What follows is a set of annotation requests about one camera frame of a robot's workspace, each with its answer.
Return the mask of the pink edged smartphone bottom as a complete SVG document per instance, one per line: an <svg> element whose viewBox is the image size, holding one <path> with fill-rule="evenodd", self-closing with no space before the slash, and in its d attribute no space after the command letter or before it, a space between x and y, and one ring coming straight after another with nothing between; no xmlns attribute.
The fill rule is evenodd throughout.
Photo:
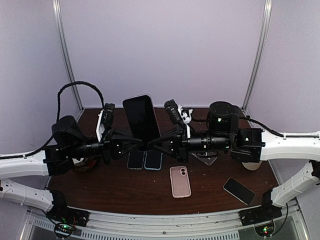
<svg viewBox="0 0 320 240"><path fill-rule="evenodd" d="M135 138L148 143L160 137L152 99L144 94L122 102L127 121Z"/></svg>

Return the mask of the grey clear phone case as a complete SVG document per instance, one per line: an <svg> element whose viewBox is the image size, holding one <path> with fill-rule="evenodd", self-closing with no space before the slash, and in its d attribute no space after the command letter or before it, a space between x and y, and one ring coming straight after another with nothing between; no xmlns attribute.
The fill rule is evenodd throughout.
<svg viewBox="0 0 320 240"><path fill-rule="evenodd" d="M211 166L219 156L214 152L193 152L191 155L206 166Z"/></svg>

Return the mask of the pink phone case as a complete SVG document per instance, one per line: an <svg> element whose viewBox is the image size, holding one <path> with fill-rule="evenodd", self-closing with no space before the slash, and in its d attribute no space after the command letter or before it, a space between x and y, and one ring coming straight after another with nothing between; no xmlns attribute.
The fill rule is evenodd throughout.
<svg viewBox="0 0 320 240"><path fill-rule="evenodd" d="M173 166L169 169L171 192L174 198L191 196L191 185L188 170L185 166Z"/></svg>

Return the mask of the dark smartphone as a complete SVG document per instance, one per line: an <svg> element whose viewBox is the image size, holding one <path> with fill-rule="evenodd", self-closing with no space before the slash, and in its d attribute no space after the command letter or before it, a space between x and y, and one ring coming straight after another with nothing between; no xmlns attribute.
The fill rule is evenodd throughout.
<svg viewBox="0 0 320 240"><path fill-rule="evenodd" d="M244 203L245 205L249 206L252 204L253 200L255 199L256 194L235 180L234 178L230 177L222 187L227 193L238 199L240 202Z"/></svg>

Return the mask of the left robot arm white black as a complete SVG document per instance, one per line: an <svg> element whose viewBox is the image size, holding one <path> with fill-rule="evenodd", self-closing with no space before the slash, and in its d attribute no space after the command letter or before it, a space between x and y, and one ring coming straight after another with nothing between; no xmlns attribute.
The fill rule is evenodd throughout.
<svg viewBox="0 0 320 240"><path fill-rule="evenodd" d="M131 134L111 128L112 121L102 127L97 137L87 137L80 130L75 118L67 115L52 127L55 145L40 150L5 154L0 157L1 200L27 205L46 213L53 213L61 222L72 218L64 194L60 191L41 190L12 181L25 176L59 176L74 168L75 161L101 157L105 164L119 159L140 147L142 140Z"/></svg>

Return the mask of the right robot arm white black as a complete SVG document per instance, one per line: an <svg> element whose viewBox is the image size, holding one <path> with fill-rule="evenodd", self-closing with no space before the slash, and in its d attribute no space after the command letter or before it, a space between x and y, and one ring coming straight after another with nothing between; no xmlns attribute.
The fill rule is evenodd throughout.
<svg viewBox="0 0 320 240"><path fill-rule="evenodd" d="M260 124L259 128L240 128L241 109L225 101L210 104L206 131L189 126L192 110L172 100L164 104L176 128L148 142L150 148L187 163L190 153L223 152L242 163L269 160L307 160L305 166L285 183L263 194L256 210L259 220L268 220L276 208L320 183L320 133L280 133Z"/></svg>

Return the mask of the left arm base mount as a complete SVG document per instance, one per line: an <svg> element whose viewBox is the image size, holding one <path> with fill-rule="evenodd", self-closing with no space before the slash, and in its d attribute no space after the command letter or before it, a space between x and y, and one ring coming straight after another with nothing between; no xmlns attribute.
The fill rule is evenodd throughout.
<svg viewBox="0 0 320 240"><path fill-rule="evenodd" d="M45 216L54 224L54 234L65 240L69 238L77 227L86 227L90 213L86 210L71 208L67 205L64 194L57 190L50 190L53 207L45 211Z"/></svg>

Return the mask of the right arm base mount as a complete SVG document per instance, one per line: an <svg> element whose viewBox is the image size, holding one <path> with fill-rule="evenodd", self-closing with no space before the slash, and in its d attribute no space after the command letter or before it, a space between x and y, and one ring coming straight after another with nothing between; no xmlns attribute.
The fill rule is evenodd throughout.
<svg viewBox="0 0 320 240"><path fill-rule="evenodd" d="M282 216L282 207L273 205L272 190L262 195L262 204L238 212L242 226L257 225L255 232L260 237L273 237L276 231L274 219Z"/></svg>

